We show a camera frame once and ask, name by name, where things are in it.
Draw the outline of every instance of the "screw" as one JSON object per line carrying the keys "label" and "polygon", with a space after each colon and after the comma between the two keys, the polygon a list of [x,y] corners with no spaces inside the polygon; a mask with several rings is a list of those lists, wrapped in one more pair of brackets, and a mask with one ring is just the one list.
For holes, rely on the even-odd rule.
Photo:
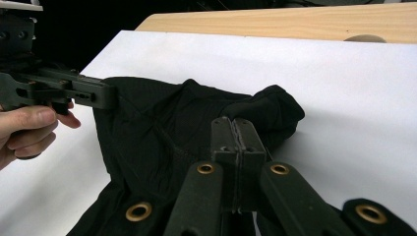
{"label": "screw", "polygon": [[34,22],[35,24],[37,23],[37,19],[36,18],[29,18],[32,22]]}
{"label": "screw", "polygon": [[19,32],[19,34],[18,34],[18,38],[19,39],[21,39],[21,40],[24,40],[24,39],[26,39],[28,37],[28,33],[26,32],[26,31],[21,31],[21,32]]}
{"label": "screw", "polygon": [[9,34],[4,31],[0,31],[0,40],[7,40],[9,38]]}

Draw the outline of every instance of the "brass grommet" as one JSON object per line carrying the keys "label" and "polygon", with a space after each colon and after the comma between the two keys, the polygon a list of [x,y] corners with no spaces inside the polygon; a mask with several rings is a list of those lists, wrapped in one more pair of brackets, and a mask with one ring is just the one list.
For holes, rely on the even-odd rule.
{"label": "brass grommet", "polygon": [[[135,213],[135,210],[140,210],[141,213]],[[151,212],[152,206],[150,205],[150,203],[141,202],[136,205],[130,206],[128,210],[126,210],[126,218],[129,221],[138,222],[148,218]]]}
{"label": "brass grommet", "polygon": [[286,175],[289,173],[288,167],[286,167],[285,165],[281,165],[281,164],[272,165],[270,167],[270,171],[279,175]]}
{"label": "brass grommet", "polygon": [[199,171],[200,174],[211,174],[214,172],[214,166],[211,164],[201,164],[197,167],[197,171]]}
{"label": "brass grommet", "polygon": [[355,208],[356,213],[359,214],[363,219],[376,223],[384,224],[387,223],[386,215],[378,208],[371,205],[358,205]]}

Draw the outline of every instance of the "black fabric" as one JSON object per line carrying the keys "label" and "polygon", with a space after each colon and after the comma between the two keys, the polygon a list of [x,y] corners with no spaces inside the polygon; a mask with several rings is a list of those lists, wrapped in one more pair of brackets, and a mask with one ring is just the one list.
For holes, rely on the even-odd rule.
{"label": "black fabric", "polygon": [[[227,116],[254,123],[266,148],[289,138],[303,109],[279,86],[254,96],[148,79],[104,80],[118,89],[115,110],[94,110],[111,182],[69,235],[162,235],[188,167],[209,158],[210,122]],[[149,218],[131,222],[128,207],[152,205]]]}

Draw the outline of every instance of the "dark background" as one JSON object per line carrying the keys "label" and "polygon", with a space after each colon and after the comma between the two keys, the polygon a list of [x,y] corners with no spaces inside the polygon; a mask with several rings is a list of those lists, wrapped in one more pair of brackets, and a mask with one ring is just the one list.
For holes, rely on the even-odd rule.
{"label": "dark background", "polygon": [[120,31],[134,30],[154,13],[319,7],[383,3],[384,0],[40,0],[32,51],[79,71]]}

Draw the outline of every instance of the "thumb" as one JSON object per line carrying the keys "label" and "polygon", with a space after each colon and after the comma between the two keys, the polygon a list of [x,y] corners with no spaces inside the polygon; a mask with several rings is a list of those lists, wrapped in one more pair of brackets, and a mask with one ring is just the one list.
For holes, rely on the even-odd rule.
{"label": "thumb", "polygon": [[32,130],[56,121],[55,111],[47,106],[26,106],[17,110],[0,112],[0,138],[19,130]]}

